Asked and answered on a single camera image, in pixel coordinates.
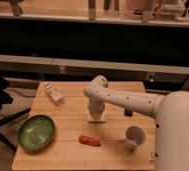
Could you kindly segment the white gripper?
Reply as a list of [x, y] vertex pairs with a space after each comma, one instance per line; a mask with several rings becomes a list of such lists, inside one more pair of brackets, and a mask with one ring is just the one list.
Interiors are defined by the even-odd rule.
[[91, 115], [101, 115], [105, 110], [105, 103], [96, 98], [88, 100], [88, 110]]

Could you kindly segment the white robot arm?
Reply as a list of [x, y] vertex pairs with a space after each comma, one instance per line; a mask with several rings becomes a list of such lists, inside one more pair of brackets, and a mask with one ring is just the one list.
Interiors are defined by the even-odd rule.
[[189, 92], [167, 95], [109, 89], [108, 80], [96, 76], [83, 92], [89, 112], [102, 114], [104, 103], [155, 119], [155, 171], [189, 171]]

